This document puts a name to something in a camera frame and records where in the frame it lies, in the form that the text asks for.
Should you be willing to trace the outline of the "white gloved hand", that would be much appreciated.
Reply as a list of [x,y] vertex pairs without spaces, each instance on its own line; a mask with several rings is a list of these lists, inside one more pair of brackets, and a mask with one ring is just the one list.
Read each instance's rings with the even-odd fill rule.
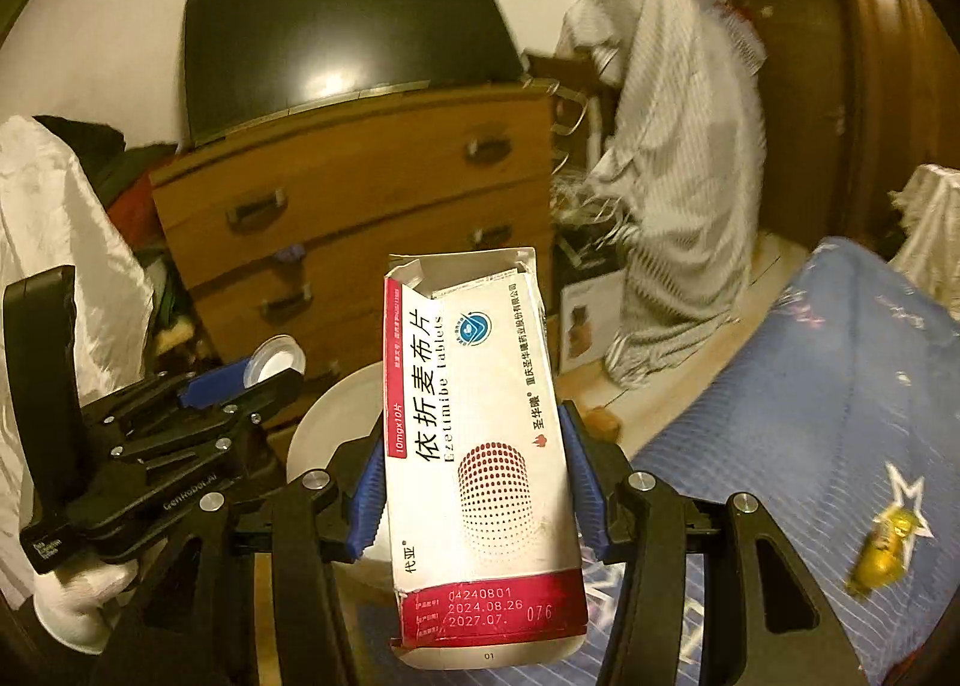
[[47,574],[36,574],[37,621],[67,649],[102,654],[139,572],[136,559],[107,564],[91,553],[73,556]]

